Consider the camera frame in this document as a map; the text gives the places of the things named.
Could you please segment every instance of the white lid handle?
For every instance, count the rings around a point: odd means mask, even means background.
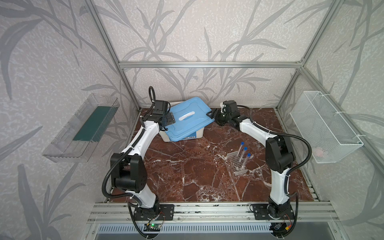
[[[183,116],[179,117],[179,121],[182,121],[182,120],[184,120],[185,118],[187,118],[187,117],[189,117],[189,116],[192,116],[193,114],[195,114],[194,111],[189,112],[189,113],[187,113],[187,114],[184,114]]]

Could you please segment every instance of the green mat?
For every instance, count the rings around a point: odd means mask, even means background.
[[[114,114],[117,111],[117,108],[108,107],[108,106],[98,106],[81,127],[81,129],[77,132],[76,136],[73,138],[73,141],[93,141],[99,142],[101,136],[104,134],[107,129],[109,123],[111,122]],[[110,114],[110,119],[104,121],[107,117],[108,113]]]

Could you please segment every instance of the leaf pattern wallpaper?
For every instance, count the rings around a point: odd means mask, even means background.
[[[384,1],[344,1],[338,15],[306,64],[363,133],[384,152]],[[303,91],[304,76],[279,110],[291,133],[299,133],[289,113]],[[305,156],[305,147],[295,142]],[[317,193],[330,200],[351,240],[384,235],[384,176],[361,149],[340,162],[306,166]]]
[[[0,1],[0,239],[78,239],[137,111],[83,1]],[[120,107],[87,163],[45,147],[90,93]]]
[[[120,61],[299,61],[331,1],[95,0]],[[125,69],[135,96],[276,106],[294,69]]]

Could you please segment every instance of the blue lid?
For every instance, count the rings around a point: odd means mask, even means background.
[[[166,134],[173,142],[191,135],[214,121],[206,115],[211,109],[199,97],[179,103],[171,107],[170,111],[176,122],[167,126]]]

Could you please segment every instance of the white mesh basket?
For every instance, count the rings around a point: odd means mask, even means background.
[[[363,146],[340,112],[319,91],[304,91],[291,116],[317,163],[338,162]]]

